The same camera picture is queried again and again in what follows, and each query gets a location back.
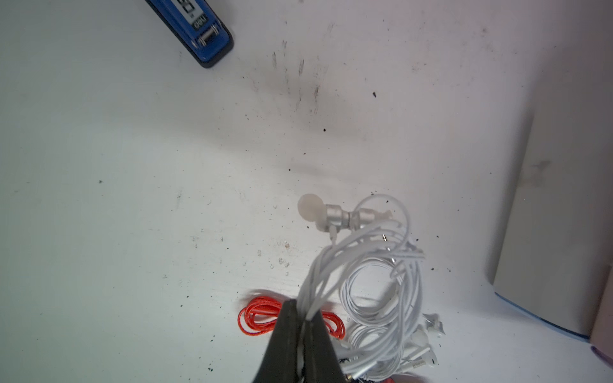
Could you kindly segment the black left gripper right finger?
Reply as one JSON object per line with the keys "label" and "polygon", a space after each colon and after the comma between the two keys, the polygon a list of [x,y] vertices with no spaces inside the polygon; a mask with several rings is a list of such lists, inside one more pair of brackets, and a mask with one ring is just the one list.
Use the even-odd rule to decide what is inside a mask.
{"label": "black left gripper right finger", "polygon": [[303,362],[306,383],[346,382],[320,311],[303,324]]}

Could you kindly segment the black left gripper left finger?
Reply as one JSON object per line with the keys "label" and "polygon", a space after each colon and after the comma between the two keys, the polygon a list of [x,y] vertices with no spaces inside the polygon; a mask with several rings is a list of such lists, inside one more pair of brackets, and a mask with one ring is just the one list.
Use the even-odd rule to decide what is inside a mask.
{"label": "black left gripper left finger", "polygon": [[295,383],[298,377],[299,320],[297,302],[286,301],[281,308],[263,361],[253,383]]}

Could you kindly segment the white wired earphones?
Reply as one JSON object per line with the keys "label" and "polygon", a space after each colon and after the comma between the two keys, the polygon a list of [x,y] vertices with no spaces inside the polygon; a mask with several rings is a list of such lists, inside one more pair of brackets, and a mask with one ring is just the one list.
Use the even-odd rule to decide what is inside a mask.
{"label": "white wired earphones", "polygon": [[[311,263],[297,297],[298,315],[311,320],[332,295],[354,329],[335,346],[341,371],[352,378],[381,381],[401,373],[410,337],[421,322],[422,250],[410,236],[405,205],[373,194],[347,211],[315,194],[299,199],[301,217],[330,236],[330,244]],[[386,293],[363,306],[352,293],[369,271],[385,271]]]}
{"label": "white wired earphones", "polygon": [[363,382],[385,381],[388,378],[410,376],[423,366],[438,365],[434,347],[429,343],[429,339],[445,335],[443,322],[439,314],[423,314],[423,317],[424,323],[418,325],[394,357],[387,361],[376,362],[368,370],[346,373],[346,375]]}

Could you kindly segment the white drawer cabinet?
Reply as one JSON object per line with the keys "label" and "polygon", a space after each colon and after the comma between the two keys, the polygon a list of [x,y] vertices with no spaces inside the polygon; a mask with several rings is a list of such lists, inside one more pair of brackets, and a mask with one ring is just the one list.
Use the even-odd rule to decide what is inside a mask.
{"label": "white drawer cabinet", "polygon": [[535,108],[493,287],[528,317],[588,340],[612,263],[612,92]]}

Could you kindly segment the blue stapler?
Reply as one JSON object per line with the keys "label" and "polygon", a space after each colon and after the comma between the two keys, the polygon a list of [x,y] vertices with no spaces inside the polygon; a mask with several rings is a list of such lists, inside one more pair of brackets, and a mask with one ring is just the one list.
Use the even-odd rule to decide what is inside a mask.
{"label": "blue stapler", "polygon": [[194,59],[211,68],[234,46],[230,30],[203,0],[146,0]]}

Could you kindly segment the red wired earphones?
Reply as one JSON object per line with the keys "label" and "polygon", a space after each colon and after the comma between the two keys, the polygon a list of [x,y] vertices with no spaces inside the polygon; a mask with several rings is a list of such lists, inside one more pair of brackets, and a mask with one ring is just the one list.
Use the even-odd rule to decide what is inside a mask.
{"label": "red wired earphones", "polygon": [[[273,332],[282,306],[281,301],[266,295],[253,298],[238,314],[239,329],[252,337]],[[322,317],[330,336],[339,340],[346,337],[345,323],[337,314],[323,311]]]}

